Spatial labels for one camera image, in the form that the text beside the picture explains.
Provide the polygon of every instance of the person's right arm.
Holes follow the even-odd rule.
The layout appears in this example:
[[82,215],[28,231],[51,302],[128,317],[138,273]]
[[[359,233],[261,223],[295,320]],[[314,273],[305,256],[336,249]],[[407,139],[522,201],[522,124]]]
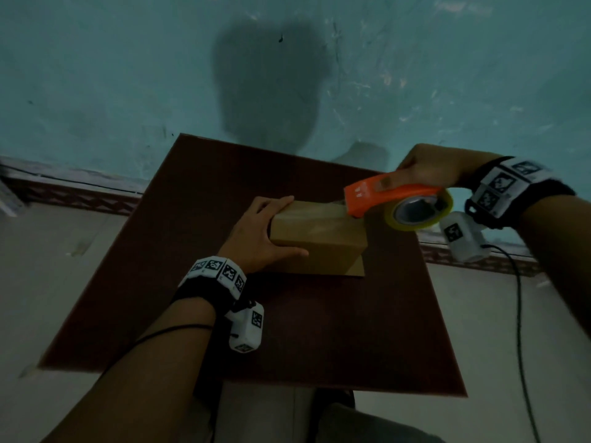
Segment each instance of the person's right arm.
[[[419,144],[376,189],[413,183],[465,188],[474,171],[498,157]],[[568,195],[546,197],[529,207],[515,228],[591,337],[591,203]]]

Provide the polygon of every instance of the person's left arm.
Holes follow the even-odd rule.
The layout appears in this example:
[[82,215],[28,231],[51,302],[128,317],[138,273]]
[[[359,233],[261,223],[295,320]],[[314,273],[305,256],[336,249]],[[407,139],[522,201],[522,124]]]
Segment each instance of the person's left arm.
[[[296,247],[277,247],[267,236],[275,214],[293,201],[257,197],[234,226],[218,256],[245,274],[277,260],[306,256]],[[146,330],[187,324],[213,325],[216,311],[201,297],[177,300]],[[134,347],[101,377],[44,442],[168,442],[177,433],[191,400],[210,331],[178,329]]]

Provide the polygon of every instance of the tiled floor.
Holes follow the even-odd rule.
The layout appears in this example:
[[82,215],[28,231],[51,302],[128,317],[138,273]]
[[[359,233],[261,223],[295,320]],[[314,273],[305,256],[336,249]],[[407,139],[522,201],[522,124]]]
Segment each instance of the tiled floor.
[[[125,222],[33,205],[0,216],[0,441],[37,442],[96,380],[35,364]],[[515,354],[512,276],[430,266],[469,399],[356,392],[358,409],[448,442],[533,441]],[[543,441],[591,441],[591,343],[551,288],[524,282],[524,357]],[[303,442],[312,389],[226,383],[217,443]],[[195,404],[183,442],[201,442]]]

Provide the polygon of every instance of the hand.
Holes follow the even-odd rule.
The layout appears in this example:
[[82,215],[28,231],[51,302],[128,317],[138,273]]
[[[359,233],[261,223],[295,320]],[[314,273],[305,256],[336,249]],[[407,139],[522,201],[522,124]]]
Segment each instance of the hand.
[[379,180],[374,189],[393,190],[409,184],[465,188],[466,181],[474,171],[499,157],[498,154],[478,150],[415,145],[396,171]]
[[271,243],[267,235],[267,226],[273,216],[293,201],[293,196],[281,199],[255,197],[247,212],[234,225],[218,256],[231,259],[245,274],[257,272],[290,256],[308,256],[305,249],[278,247]]

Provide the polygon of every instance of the teal wall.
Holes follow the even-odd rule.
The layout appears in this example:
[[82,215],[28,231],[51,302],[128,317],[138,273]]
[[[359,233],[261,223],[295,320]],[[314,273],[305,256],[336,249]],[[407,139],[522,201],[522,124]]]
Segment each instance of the teal wall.
[[591,199],[590,5],[0,0],[0,155],[150,178],[179,132],[375,170],[428,142]]

